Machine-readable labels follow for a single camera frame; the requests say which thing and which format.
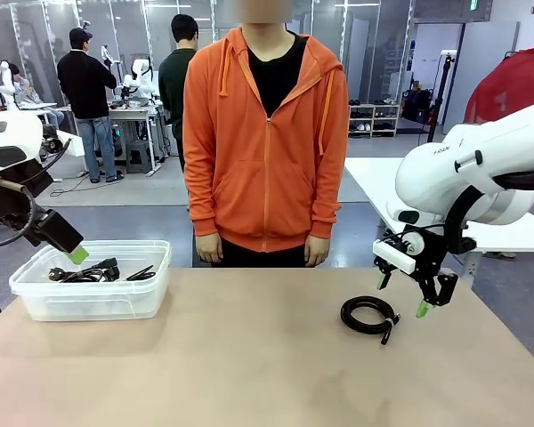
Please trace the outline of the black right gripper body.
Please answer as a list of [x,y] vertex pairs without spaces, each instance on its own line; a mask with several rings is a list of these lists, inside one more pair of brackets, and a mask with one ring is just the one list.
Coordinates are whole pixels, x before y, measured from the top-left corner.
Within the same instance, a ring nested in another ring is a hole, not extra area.
[[414,247],[408,255],[416,262],[410,276],[416,281],[437,277],[447,254],[466,254],[477,248],[473,238],[463,236],[460,226],[448,232],[443,225],[408,226],[408,240]]

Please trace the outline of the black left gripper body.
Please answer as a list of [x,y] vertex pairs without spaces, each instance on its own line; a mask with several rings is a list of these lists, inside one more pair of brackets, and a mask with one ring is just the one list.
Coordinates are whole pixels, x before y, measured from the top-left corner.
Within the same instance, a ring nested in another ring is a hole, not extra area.
[[[0,172],[0,179],[20,183],[36,197],[45,191],[53,178],[43,171],[39,162],[25,162],[11,166]],[[28,199],[19,192],[0,188],[0,218],[8,214],[26,214],[29,210]]]

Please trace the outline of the person's left hand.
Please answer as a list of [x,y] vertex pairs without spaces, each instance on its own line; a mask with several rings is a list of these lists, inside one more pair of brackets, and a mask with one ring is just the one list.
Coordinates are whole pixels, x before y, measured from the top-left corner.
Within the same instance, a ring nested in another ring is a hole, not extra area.
[[317,267],[327,258],[330,250],[329,238],[317,238],[309,235],[304,246],[304,260],[306,267]]

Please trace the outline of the person's right hand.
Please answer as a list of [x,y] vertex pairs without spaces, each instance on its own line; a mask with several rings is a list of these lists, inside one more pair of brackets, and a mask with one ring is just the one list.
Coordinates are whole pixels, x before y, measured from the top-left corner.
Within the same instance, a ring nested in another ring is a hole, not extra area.
[[200,259],[208,263],[219,263],[223,258],[222,240],[217,233],[196,236],[195,245]]

